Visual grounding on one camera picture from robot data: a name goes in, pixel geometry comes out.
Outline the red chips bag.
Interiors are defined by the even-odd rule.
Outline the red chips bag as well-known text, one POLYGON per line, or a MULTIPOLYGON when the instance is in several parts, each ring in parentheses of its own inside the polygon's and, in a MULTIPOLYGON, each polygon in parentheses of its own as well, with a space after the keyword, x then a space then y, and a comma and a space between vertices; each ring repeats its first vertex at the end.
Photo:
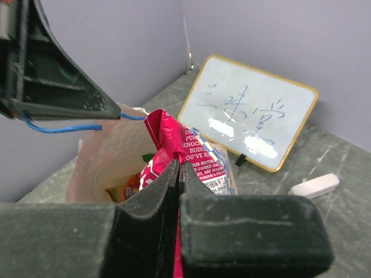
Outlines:
POLYGON ((230 194, 229 170, 225 166, 225 150, 207 142, 197 131, 179 123, 169 113, 158 109, 144 120, 157 153, 140 173, 140 190, 163 173, 168 163, 177 159, 189 162, 201 189, 217 195, 230 194))

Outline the checkered paper bag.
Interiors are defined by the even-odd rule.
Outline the checkered paper bag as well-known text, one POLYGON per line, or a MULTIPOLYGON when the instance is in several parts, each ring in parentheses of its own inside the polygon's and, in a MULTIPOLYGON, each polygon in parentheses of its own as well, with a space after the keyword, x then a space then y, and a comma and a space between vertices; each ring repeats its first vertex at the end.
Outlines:
MULTIPOLYGON (((144 124, 144 120, 150 113, 143 108, 124 105, 119 119, 101 120, 88 128, 85 138, 79 143, 75 168, 66 189, 66 202, 113 203, 105 192, 108 183, 117 178, 140 174, 147 165, 142 155, 157 153, 144 124)), ((225 150, 226 169, 230 172, 229 195, 236 195, 237 187, 230 169, 227 151, 224 147, 222 149, 225 150)), ((159 181, 164 171, 155 181, 159 181)))

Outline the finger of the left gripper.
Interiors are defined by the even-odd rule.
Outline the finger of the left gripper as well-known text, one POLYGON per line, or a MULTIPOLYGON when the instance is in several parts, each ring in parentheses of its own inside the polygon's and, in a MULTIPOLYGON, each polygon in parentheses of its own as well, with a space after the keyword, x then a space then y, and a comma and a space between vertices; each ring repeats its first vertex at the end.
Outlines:
POLYGON ((1 115, 118 119, 120 112, 60 46, 40 1, 1 1, 1 115))

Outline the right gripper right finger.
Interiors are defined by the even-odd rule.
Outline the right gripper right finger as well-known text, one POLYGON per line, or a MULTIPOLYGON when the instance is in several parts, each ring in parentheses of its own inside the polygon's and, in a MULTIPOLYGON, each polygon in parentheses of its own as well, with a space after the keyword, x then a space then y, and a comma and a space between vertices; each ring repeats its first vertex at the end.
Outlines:
POLYGON ((215 195, 180 168, 184 277, 316 277, 333 249, 312 201, 293 195, 215 195))

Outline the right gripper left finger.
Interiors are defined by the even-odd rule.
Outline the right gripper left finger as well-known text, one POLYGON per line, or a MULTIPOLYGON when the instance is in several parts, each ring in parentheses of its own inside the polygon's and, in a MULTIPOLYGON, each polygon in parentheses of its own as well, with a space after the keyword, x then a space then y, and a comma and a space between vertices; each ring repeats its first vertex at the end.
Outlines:
POLYGON ((178 161, 121 204, 4 204, 2 277, 172 277, 178 161))

